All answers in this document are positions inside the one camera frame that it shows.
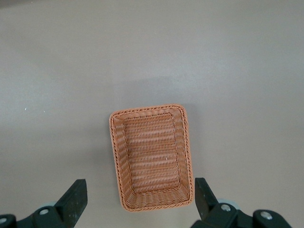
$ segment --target black metal bracket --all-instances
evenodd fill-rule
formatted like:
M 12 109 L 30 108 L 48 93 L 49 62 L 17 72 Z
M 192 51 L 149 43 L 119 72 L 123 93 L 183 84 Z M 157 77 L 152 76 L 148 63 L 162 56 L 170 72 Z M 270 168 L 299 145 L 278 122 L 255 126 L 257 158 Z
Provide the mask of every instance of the black metal bracket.
M 42 207 L 18 222 L 14 215 L 0 215 L 0 228 L 73 228 L 86 205 L 86 181 L 76 180 L 54 206 Z
M 219 203 L 204 178 L 195 179 L 195 204 L 201 220 L 191 228 L 291 228 L 271 210 L 256 210 L 253 217 L 227 203 Z

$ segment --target wicker basket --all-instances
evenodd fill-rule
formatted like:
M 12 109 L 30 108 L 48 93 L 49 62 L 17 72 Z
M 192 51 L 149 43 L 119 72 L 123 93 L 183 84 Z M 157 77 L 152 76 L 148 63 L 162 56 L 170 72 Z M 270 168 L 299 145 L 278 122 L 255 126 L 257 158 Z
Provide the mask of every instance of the wicker basket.
M 114 112 L 110 132 L 123 208 L 143 211 L 192 202 L 188 122 L 182 106 Z

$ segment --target rectangular woven basket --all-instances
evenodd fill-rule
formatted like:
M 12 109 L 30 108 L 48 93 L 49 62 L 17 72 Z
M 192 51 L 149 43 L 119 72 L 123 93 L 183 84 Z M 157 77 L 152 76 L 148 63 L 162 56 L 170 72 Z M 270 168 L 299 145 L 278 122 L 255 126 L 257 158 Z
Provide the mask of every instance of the rectangular woven basket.
M 182 106 L 114 112 L 110 133 L 123 208 L 143 211 L 192 202 L 188 121 Z

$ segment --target screw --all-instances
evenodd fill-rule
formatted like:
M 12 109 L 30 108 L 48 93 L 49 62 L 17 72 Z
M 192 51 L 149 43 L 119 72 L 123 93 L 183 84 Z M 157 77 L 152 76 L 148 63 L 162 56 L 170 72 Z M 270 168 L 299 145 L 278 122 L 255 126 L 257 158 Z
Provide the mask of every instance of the screw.
M 45 215 L 48 213 L 48 209 L 43 209 L 39 212 L 40 215 Z
M 223 204 L 222 206 L 220 206 L 220 208 L 222 208 L 222 210 L 224 211 L 231 211 L 231 208 L 227 204 Z
M 267 220 L 272 220 L 271 214 L 269 214 L 267 211 L 262 211 L 261 216 Z
M 0 224 L 5 223 L 7 220 L 7 218 L 0 218 Z

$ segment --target gray floor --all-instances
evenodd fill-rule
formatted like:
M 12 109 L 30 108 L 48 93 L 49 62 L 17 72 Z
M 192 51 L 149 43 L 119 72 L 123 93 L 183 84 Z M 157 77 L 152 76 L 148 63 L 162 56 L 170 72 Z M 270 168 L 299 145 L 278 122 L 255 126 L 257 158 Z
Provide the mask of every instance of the gray floor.
M 120 205 L 111 112 L 182 104 L 195 177 L 304 224 L 304 1 L 0 0 L 0 214 L 86 178 L 81 227 L 188 228 Z

